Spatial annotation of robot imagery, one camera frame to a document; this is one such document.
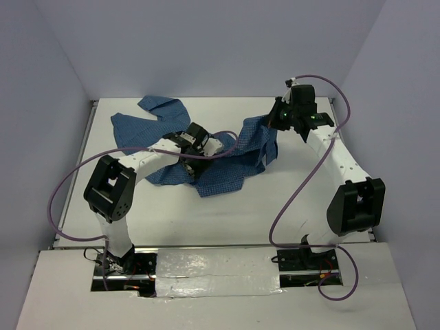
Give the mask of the blue checkered long sleeve shirt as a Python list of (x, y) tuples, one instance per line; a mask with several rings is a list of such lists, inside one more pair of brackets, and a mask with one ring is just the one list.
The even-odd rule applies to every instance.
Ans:
[[(190, 125), (190, 116), (181, 100), (145, 96), (137, 105), (157, 119), (121, 113), (113, 115), (113, 136), (119, 148), (147, 147), (163, 135), (183, 131)], [(267, 128), (264, 122), (263, 116), (244, 119), (238, 146), (228, 156), (212, 161), (198, 179), (191, 177), (181, 164), (173, 164), (149, 175), (146, 180), (158, 186), (190, 184), (200, 197), (236, 192), (242, 189), (246, 177), (264, 172), (278, 157), (277, 130)]]

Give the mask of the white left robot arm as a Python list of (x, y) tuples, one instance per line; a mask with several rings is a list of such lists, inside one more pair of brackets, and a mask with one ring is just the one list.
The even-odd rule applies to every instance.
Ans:
[(185, 174), (196, 177), (209, 167), (209, 157), (222, 152), (223, 144), (192, 123), (186, 131), (167, 133), (151, 148), (152, 151), (138, 151), (119, 159), (101, 157), (84, 191), (85, 201), (107, 237), (109, 264), (119, 274), (130, 272), (135, 265), (135, 248), (127, 225), (135, 186), (174, 164), (181, 164)]

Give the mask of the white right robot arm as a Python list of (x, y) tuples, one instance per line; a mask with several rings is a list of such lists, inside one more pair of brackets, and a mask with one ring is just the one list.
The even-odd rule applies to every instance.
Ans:
[(322, 262), (323, 252), (356, 232), (380, 224), (386, 187), (372, 178), (355, 161), (336, 131), (331, 116), (318, 112), (315, 89), (294, 80), (286, 82), (287, 92), (275, 99), (265, 125), (279, 131), (293, 129), (319, 157), (319, 165), (331, 175), (335, 194), (324, 219), (313, 225), (301, 243), (300, 264), (313, 269)]

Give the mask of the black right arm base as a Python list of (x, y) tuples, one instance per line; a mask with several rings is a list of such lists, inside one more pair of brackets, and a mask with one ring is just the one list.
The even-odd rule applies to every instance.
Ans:
[(273, 244), (271, 262), (278, 267), (280, 287), (317, 287), (321, 280), (322, 286), (342, 285), (336, 251), (313, 252), (308, 244), (308, 234), (300, 243)]

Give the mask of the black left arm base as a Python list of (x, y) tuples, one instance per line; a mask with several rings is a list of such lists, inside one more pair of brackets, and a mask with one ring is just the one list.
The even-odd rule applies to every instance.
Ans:
[(109, 256), (103, 265), (102, 252), (94, 247), (84, 249), (82, 255), (94, 265), (92, 292), (137, 292), (141, 297), (156, 297), (157, 253), (136, 252), (125, 269)]

